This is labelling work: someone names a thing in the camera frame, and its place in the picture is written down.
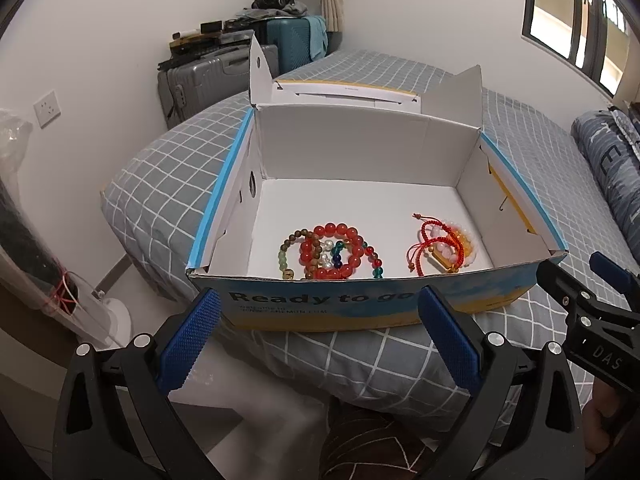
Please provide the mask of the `right hand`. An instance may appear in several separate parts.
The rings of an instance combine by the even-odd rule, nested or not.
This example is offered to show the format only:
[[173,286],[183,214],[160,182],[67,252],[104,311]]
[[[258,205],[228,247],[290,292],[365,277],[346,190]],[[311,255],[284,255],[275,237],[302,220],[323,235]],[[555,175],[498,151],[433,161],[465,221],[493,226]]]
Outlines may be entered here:
[[596,378],[582,410],[587,479],[639,478],[639,397]]

